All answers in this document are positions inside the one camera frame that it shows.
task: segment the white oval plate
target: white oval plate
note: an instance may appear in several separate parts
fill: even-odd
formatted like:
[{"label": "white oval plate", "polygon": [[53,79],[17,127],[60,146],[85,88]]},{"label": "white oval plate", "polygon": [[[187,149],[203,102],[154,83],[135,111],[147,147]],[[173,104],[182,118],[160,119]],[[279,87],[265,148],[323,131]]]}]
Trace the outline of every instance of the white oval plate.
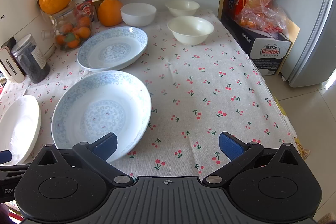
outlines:
[{"label": "white oval plate", "polygon": [[12,160],[4,165],[22,164],[32,152],[41,125],[41,110],[34,96],[18,98],[0,121],[0,151],[9,150]]},{"label": "white oval plate", "polygon": [[77,61],[93,72],[120,70],[134,63],[147,44],[147,35],[141,29],[111,28],[86,40],[78,51]]},{"label": "white oval plate", "polygon": [[146,86],[123,71],[103,71],[74,84],[56,105],[51,134],[58,149],[79,142],[93,143],[109,132],[117,135],[112,162],[126,155],[141,139],[151,116]]}]

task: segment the floor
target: floor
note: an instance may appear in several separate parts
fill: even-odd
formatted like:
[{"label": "floor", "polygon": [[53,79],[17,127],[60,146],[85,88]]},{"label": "floor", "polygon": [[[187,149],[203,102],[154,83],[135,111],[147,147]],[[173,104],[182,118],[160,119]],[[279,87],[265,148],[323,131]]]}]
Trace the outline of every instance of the floor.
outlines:
[{"label": "floor", "polygon": [[286,111],[304,148],[311,151],[306,163],[322,188],[322,201],[314,219],[336,214],[336,81],[291,88],[281,75],[264,77],[268,88]]}]

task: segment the plastic bag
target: plastic bag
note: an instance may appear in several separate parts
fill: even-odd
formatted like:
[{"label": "plastic bag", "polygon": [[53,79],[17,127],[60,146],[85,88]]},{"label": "plastic bag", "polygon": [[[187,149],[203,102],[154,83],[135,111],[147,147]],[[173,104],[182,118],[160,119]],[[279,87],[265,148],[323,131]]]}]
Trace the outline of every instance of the plastic bag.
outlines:
[{"label": "plastic bag", "polygon": [[264,32],[287,32],[288,17],[274,0],[246,0],[236,22]]}]

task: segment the cherry print tablecloth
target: cherry print tablecloth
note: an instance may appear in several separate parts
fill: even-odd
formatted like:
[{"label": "cherry print tablecloth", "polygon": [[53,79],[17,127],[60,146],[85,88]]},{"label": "cherry print tablecloth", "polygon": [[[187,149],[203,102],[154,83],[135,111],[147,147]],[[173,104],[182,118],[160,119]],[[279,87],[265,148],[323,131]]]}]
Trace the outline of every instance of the cherry print tablecloth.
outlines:
[{"label": "cherry print tablecloth", "polygon": [[[210,11],[199,10],[196,15],[215,27],[204,43],[179,43],[167,28],[172,16],[161,12],[142,28],[148,35],[145,53],[124,69],[145,83],[152,98],[144,136],[128,155],[113,163],[133,177],[199,175],[202,179],[230,161],[218,145],[222,131],[270,148],[278,148],[282,142],[295,145],[248,56]],[[93,29],[100,32],[106,28],[95,23]],[[77,52],[56,51],[48,60],[51,72],[45,80],[33,84],[27,77],[21,84],[8,82],[2,92],[0,118],[22,95],[33,95],[40,104],[39,138],[27,161],[53,141],[51,119],[61,96],[92,73],[77,63]]]}]

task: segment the glass pitcher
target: glass pitcher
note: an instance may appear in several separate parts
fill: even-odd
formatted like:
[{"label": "glass pitcher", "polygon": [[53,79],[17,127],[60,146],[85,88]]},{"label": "glass pitcher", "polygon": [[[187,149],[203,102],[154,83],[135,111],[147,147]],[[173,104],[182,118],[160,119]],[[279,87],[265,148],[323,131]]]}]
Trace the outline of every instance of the glass pitcher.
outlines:
[{"label": "glass pitcher", "polygon": [[55,44],[62,51],[78,48],[91,36],[94,9],[90,3],[84,3],[90,9],[90,15],[78,10],[76,3],[71,1],[60,12],[50,15],[53,28],[43,30],[42,39],[54,38]]}]

